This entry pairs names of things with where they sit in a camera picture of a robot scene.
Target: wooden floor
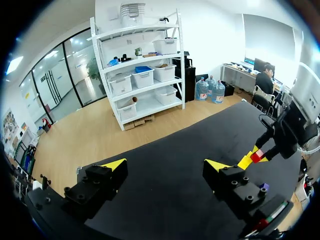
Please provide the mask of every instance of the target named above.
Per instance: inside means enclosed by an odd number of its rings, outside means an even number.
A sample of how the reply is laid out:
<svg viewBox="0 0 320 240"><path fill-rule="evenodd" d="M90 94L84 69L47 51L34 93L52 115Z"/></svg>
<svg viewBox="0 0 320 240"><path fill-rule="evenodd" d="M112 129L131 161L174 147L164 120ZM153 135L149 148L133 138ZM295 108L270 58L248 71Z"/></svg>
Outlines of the wooden floor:
<svg viewBox="0 0 320 240"><path fill-rule="evenodd" d="M41 135L33 177L40 179L40 174L45 175L52 181L51 187L63 196L64 187L77 183L77 167L161 139L240 102L242 98L251 101L244 93L225 97L222 104L214 104L211 100L191 101L186 103L185 110L177 106L159 112L155 122L128 131L121 131L108 99L104 98L68 115ZM297 203L281 224L281 230L287 229L300 215L301 205Z"/></svg>

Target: person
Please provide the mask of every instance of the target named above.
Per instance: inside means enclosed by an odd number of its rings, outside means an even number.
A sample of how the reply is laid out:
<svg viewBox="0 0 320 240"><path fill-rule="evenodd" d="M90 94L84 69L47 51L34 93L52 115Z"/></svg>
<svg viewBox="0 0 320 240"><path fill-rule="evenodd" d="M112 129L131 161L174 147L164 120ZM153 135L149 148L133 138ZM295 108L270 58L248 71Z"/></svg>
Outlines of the person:
<svg viewBox="0 0 320 240"><path fill-rule="evenodd" d="M273 94L275 91L274 84L271 78L274 75L273 67L270 64L264 66L264 72L259 73L255 78L255 85L266 94Z"/></svg>

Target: white shelving unit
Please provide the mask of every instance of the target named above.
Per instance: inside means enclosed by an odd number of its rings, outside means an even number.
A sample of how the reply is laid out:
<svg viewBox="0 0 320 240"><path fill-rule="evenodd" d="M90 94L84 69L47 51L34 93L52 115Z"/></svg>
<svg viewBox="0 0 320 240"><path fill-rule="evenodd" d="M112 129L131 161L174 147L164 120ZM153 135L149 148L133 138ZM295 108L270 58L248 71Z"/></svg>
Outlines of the white shelving unit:
<svg viewBox="0 0 320 240"><path fill-rule="evenodd" d="M185 109L185 61L184 59L184 48L183 48L183 36L182 36L182 25L181 25L181 14L180 10L176 9L176 11L167 18L176 16L176 23L175 24L152 24L152 25L140 25L140 26L132 26L132 27L124 27L119 29L113 29L107 32L99 33L99 29L96 26L95 18L90 18L90 27L91 27L91 36L92 36L92 43L93 43L93 49L94 54L97 62L97 66L100 72L100 76L102 79L102 83L105 89L105 92L107 94L107 97L109 99L110 105L112 107L112 110L114 112L115 118L118 121L120 128L122 131L125 130L124 124L127 124L129 122L132 122L134 120L143 118L145 116L158 113L160 111L173 108L179 105L182 105L182 109ZM167 54L167 55L159 55L159 56L152 56L152 57L145 57L145 58L138 58L133 59L130 61L126 61L123 63L119 63L115 66L107 67L107 63L109 62L109 59L105 58L105 52L103 51L103 44L106 41L113 40L115 38L121 38L121 37L127 37L130 35L138 35L138 34L144 34L149 32L164 32L165 36L168 36L168 30L173 29L172 32L172 38L175 36L176 31L178 30L178 40L179 40L179 46L180 46L180 53L176 54ZM160 61L160 60L166 60L168 63L171 62L171 59L180 57L181 61L181 78L176 77L173 80L160 82L154 79L153 85L143 87L143 88L137 88L136 86L132 85L132 91L124 93L122 95L114 96L112 92L111 85L108 81L108 79L111 77L110 73L113 71L119 71L123 68L132 66L132 69L134 69L135 65L139 65L141 63L148 63L151 61ZM174 85L177 84L178 91L181 94L182 100L179 98L175 98L175 102L168 104L168 105L162 105L160 102L157 101L154 94L152 94L152 90L168 86L168 85ZM120 118L120 115L117 111L117 105L116 102L124 99L139 95L138 102L136 103L136 111L137 115L135 117L129 118L129 119L122 119Z"/></svg>

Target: cardboard box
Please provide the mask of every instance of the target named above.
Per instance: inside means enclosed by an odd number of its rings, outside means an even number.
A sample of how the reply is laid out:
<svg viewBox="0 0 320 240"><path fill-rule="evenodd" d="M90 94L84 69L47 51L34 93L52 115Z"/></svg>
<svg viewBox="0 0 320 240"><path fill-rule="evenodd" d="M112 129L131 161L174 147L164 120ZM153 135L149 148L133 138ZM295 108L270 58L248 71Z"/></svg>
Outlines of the cardboard box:
<svg viewBox="0 0 320 240"><path fill-rule="evenodd" d="M134 124L133 121L128 122L128 123L126 123L126 124L124 125L124 130L130 130L130 129L133 129L133 128L135 128L135 124Z"/></svg>
<svg viewBox="0 0 320 240"><path fill-rule="evenodd" d="M146 123L146 122L145 122L145 120L144 120L143 118L140 118L140 119L135 120L135 121L133 121L133 122L134 122L134 126L135 126L135 127L140 126L140 125L142 125L142 124L145 124L145 123Z"/></svg>
<svg viewBox="0 0 320 240"><path fill-rule="evenodd" d="M149 116L145 116L143 119L144 119L144 121L154 122L155 121L155 115L151 114Z"/></svg>

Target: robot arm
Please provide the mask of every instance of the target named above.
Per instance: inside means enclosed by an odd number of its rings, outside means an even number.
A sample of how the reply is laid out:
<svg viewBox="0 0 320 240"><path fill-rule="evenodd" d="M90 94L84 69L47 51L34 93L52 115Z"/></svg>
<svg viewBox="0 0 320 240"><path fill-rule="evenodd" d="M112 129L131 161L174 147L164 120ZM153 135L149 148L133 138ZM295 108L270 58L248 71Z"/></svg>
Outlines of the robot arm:
<svg viewBox="0 0 320 240"><path fill-rule="evenodd" d="M298 145L303 146L318 135L315 120L320 114L320 79L303 62L299 63L297 81L290 90L290 95L291 103L277 120L271 124L262 120L267 130L255 143L258 150L251 156L253 162L257 163L263 158L270 161L279 153L284 159L288 159L297 151ZM260 148L270 138L273 138L275 146L262 153Z"/></svg>

